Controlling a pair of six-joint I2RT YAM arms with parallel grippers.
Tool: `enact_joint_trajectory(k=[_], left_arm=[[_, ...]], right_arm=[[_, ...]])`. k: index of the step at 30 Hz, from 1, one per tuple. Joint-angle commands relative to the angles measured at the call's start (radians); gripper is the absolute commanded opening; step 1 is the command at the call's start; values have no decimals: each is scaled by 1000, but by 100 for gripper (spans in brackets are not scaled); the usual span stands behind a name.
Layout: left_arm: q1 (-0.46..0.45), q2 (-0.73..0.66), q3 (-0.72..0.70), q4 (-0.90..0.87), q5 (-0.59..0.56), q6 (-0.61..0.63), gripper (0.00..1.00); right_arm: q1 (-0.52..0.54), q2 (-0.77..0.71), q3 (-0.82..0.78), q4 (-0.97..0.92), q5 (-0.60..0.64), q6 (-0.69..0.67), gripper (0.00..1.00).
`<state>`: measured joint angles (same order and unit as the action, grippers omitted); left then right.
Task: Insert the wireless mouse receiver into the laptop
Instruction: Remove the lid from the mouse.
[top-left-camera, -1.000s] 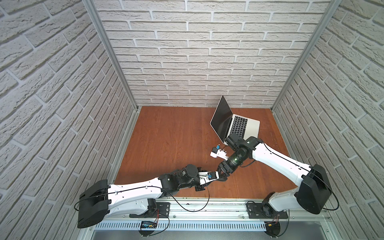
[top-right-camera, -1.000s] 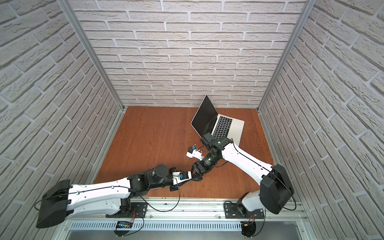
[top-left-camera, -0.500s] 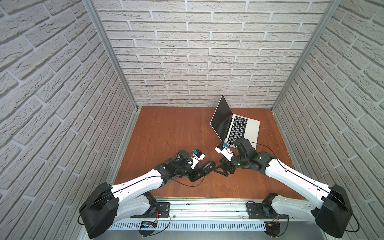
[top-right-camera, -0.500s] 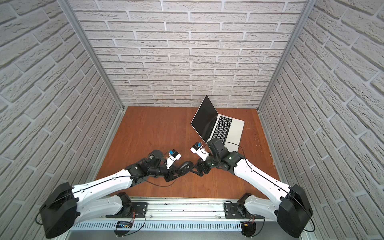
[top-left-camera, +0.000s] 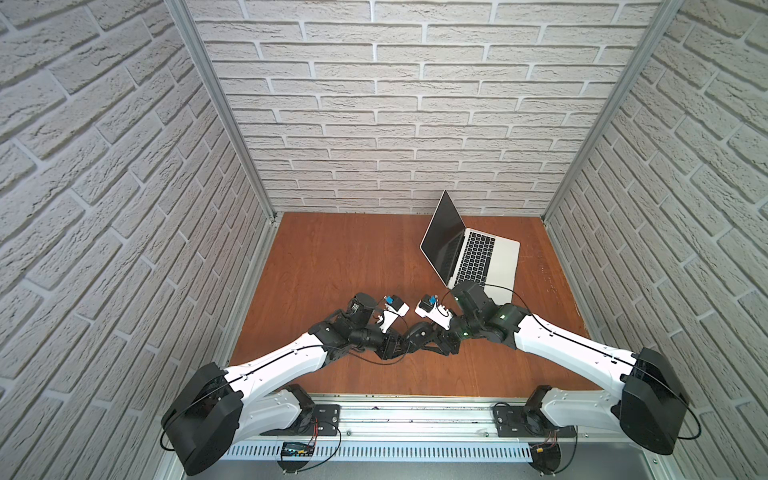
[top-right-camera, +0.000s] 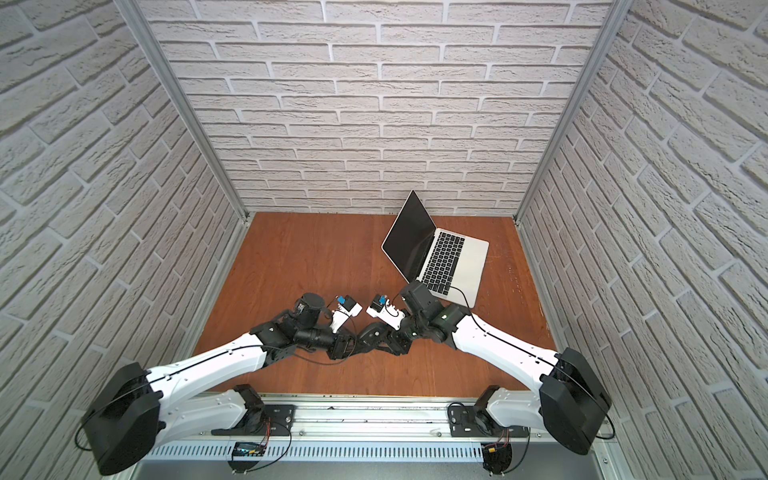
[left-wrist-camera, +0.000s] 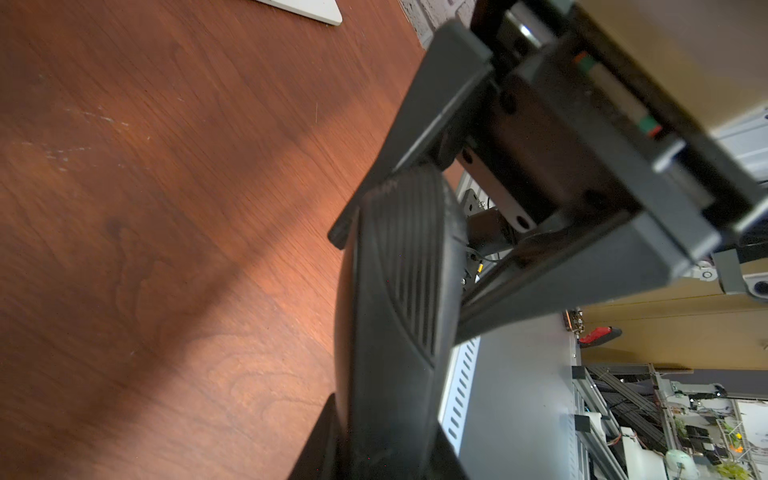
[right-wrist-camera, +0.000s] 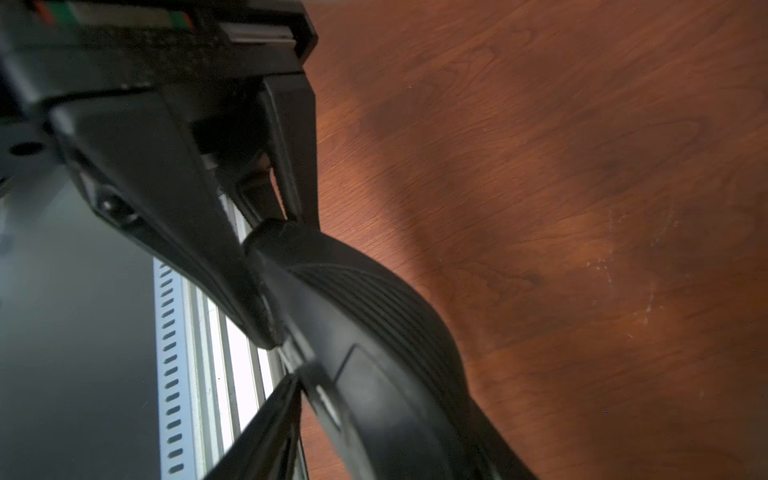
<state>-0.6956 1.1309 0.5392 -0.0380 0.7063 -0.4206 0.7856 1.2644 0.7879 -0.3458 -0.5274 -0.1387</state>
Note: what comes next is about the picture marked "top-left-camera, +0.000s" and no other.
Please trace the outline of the silver laptop black screen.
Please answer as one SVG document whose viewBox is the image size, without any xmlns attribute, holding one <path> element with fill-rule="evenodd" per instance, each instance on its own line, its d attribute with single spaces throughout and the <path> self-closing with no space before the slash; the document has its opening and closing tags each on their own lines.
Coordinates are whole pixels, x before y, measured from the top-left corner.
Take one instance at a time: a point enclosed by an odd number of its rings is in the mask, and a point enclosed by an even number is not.
<svg viewBox="0 0 768 480">
<path fill-rule="evenodd" d="M 420 244 L 445 287 L 475 282 L 497 304 L 512 301 L 520 248 L 515 240 L 467 227 L 446 191 Z"/>
</svg>

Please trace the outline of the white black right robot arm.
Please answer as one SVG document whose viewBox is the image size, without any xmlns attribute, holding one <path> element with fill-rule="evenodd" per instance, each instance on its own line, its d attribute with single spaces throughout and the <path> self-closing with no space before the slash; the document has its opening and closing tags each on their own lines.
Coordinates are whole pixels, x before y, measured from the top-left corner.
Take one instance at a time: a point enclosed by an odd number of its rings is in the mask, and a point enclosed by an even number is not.
<svg viewBox="0 0 768 480">
<path fill-rule="evenodd" d="M 670 361 L 644 348 L 632 352 L 604 345 L 557 327 L 529 309 L 497 304 L 471 281 L 451 291 L 461 312 L 426 295 L 415 312 L 421 322 L 405 335 L 407 352 L 429 350 L 450 356 L 462 342 L 485 339 L 549 360 L 598 386 L 596 392 L 541 386 L 530 397 L 531 415 L 549 428 L 587 426 L 621 432 L 642 448 L 673 453 L 684 440 L 690 396 Z"/>
</svg>

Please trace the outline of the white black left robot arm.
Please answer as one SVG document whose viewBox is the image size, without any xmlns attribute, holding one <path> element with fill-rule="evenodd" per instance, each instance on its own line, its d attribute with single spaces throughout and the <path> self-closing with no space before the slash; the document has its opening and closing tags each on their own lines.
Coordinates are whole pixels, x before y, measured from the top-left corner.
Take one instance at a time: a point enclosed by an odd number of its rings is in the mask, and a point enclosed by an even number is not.
<svg viewBox="0 0 768 480">
<path fill-rule="evenodd" d="M 161 419 L 160 443 L 189 476 L 216 463 L 232 445 L 277 432 L 314 434 L 315 403 L 295 379 L 358 350 L 393 339 L 407 305 L 351 306 L 313 325 L 292 343 L 248 363 L 200 367 Z"/>
</svg>

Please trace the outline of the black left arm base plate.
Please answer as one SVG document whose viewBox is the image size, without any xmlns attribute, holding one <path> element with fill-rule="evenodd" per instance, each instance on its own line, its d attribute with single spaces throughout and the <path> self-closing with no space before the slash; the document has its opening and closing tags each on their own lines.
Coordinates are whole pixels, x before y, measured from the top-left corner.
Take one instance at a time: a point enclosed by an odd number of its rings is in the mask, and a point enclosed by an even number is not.
<svg viewBox="0 0 768 480">
<path fill-rule="evenodd" d="M 261 436 L 319 436 L 333 437 L 339 433 L 341 406 L 315 404 L 312 412 L 302 411 L 297 420 L 285 429 L 273 429 Z"/>
</svg>

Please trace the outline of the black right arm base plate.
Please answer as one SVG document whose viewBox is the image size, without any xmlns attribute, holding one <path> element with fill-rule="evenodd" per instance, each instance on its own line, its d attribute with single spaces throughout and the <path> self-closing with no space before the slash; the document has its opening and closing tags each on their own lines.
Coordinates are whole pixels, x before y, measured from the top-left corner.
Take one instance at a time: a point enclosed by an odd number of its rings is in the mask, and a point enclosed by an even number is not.
<svg viewBox="0 0 768 480">
<path fill-rule="evenodd" d="M 573 426 L 555 427 L 542 414 L 524 405 L 497 402 L 491 408 L 497 435 L 500 438 L 553 439 L 575 438 Z"/>
</svg>

